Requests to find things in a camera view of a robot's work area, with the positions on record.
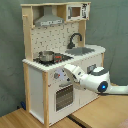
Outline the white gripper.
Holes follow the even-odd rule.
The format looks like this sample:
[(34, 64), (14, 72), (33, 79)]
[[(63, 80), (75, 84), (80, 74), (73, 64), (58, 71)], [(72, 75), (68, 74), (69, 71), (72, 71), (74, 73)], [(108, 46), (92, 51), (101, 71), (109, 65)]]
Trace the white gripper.
[(79, 66), (72, 64), (66, 64), (64, 66), (64, 71), (70, 78), (70, 81), (75, 83), (78, 83), (80, 78), (84, 75), (84, 71)]

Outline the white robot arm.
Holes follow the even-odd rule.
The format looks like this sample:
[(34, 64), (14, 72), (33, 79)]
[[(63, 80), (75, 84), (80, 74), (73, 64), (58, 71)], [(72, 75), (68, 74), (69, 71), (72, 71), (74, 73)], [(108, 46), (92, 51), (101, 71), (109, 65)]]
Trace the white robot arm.
[(103, 67), (94, 68), (90, 74), (80, 66), (71, 64), (65, 65), (64, 70), (76, 88), (88, 89), (100, 95), (128, 95), (128, 85), (113, 86), (109, 72)]

